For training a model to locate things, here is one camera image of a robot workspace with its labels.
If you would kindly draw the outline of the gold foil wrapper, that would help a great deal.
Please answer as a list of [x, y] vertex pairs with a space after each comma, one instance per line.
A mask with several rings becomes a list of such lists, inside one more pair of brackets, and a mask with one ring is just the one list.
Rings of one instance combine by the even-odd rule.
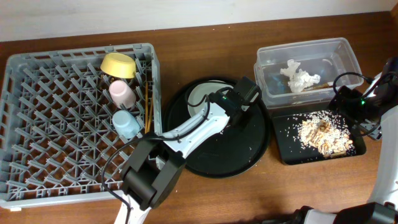
[[316, 85], [316, 86], [311, 86], [308, 88], [305, 88], [305, 91], [312, 91], [312, 90], [320, 90], [320, 89], [324, 89], [324, 88], [331, 88], [333, 86], [333, 82], [328, 82], [328, 83], [324, 83], [322, 85]]

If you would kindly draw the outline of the food scraps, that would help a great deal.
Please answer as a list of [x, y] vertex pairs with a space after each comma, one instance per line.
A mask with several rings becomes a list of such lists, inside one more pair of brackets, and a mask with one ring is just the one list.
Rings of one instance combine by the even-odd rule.
[[346, 120], [332, 111], [294, 114], [286, 121], [284, 136], [298, 144], [299, 153], [316, 152], [332, 159], [355, 149]]

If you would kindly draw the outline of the grey plate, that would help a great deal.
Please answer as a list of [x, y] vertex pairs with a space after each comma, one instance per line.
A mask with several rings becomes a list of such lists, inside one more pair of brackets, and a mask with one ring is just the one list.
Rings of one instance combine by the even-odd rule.
[[[188, 102], [191, 105], [196, 105], [198, 104], [202, 98], [205, 95], [209, 95], [210, 93], [216, 92], [217, 90], [224, 88], [224, 87], [230, 87], [232, 88], [233, 86], [230, 84], [227, 84], [226, 82], [222, 82], [219, 80], [210, 80], [205, 83], [201, 83], [197, 85], [190, 93], [188, 96]], [[197, 113], [199, 113], [204, 107], [206, 103], [202, 101], [198, 106], [192, 107], [192, 106], [187, 106], [188, 108], [188, 113], [189, 115], [195, 116]]]

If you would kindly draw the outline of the white napkin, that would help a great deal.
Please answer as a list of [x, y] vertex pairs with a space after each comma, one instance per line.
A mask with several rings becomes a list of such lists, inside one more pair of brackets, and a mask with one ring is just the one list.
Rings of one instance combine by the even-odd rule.
[[320, 82], [319, 75], [310, 75], [299, 66], [300, 62], [290, 59], [287, 61], [287, 68], [280, 69], [280, 74], [289, 78], [287, 83], [292, 93], [300, 93], [304, 89]]

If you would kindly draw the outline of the blue cup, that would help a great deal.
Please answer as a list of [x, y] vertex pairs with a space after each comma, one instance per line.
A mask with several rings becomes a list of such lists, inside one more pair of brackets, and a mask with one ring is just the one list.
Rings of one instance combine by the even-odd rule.
[[132, 139], [141, 130], [137, 119], [126, 110], [115, 112], [112, 117], [112, 123], [117, 134], [124, 136], [126, 139]]

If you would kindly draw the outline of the pink cup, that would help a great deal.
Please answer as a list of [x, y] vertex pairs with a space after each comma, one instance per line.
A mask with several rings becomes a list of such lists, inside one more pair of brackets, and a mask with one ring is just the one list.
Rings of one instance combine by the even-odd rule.
[[116, 80], [110, 84], [109, 94], [119, 109], [121, 109], [121, 105], [124, 105], [127, 109], [135, 105], [136, 96], [133, 90], [122, 80]]

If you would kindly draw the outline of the yellow bowl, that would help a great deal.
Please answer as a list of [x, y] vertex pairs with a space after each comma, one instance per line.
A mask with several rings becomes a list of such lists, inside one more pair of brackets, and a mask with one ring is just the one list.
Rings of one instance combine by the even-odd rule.
[[135, 61], [121, 53], [106, 54], [100, 69], [104, 73], [117, 78], [134, 78], [136, 76]]

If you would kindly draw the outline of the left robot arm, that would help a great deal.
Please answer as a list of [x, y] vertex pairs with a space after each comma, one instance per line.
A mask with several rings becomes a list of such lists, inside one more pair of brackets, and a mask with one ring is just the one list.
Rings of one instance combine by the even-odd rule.
[[205, 94], [204, 108], [180, 126], [163, 133], [146, 135], [121, 171], [123, 205], [116, 223], [143, 223], [174, 189], [187, 157], [208, 138], [221, 133], [243, 116], [244, 109], [261, 97], [261, 89], [243, 77], [233, 87]]

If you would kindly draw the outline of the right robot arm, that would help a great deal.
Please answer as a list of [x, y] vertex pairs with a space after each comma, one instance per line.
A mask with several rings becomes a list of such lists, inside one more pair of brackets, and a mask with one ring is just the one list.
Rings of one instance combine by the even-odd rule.
[[366, 204], [325, 213], [303, 206], [289, 223], [397, 223], [397, 58], [390, 58], [382, 72], [369, 78], [361, 93], [347, 86], [334, 87], [328, 107], [353, 122], [356, 129], [366, 120], [381, 127], [382, 146], [377, 180]]

